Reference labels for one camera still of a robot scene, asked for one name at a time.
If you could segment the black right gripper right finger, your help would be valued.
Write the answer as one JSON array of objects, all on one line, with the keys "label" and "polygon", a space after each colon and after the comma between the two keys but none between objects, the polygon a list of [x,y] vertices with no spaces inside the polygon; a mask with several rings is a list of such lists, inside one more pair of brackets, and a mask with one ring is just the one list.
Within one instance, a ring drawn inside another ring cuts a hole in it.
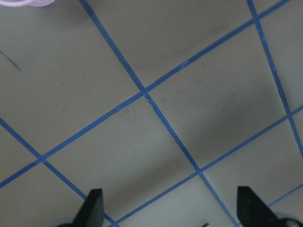
[{"label": "black right gripper right finger", "polygon": [[248,186],[237,188],[237,217],[243,227],[273,227],[278,217]]}]

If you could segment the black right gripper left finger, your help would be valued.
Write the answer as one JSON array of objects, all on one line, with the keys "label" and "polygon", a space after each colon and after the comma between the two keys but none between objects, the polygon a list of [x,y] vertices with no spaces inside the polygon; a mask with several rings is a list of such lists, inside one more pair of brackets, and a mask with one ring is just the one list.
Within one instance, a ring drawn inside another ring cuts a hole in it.
[{"label": "black right gripper left finger", "polygon": [[102,189],[92,189],[74,219],[75,227],[101,227],[104,222]]}]

